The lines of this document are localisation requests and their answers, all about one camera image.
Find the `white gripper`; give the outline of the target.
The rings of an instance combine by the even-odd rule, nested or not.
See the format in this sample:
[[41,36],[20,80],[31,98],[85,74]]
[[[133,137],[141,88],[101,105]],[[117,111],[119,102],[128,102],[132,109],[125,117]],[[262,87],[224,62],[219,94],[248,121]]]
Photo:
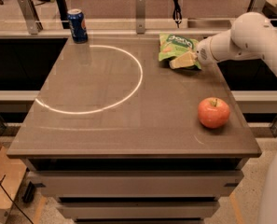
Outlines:
[[214,56],[213,50],[211,48],[212,41],[213,38],[211,36],[203,39],[197,45],[196,53],[193,51],[185,52],[184,54],[171,60],[169,62],[170,67],[172,69],[193,67],[196,63],[197,58],[201,65],[217,63],[218,60]]

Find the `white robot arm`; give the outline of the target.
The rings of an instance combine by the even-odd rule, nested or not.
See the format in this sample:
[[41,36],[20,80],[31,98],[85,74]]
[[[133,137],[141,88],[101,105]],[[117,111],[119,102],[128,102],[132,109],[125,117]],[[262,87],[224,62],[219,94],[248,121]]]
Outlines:
[[170,67],[213,63],[236,90],[277,87],[277,29],[260,13],[242,14],[227,31],[204,38],[194,51],[171,60]]

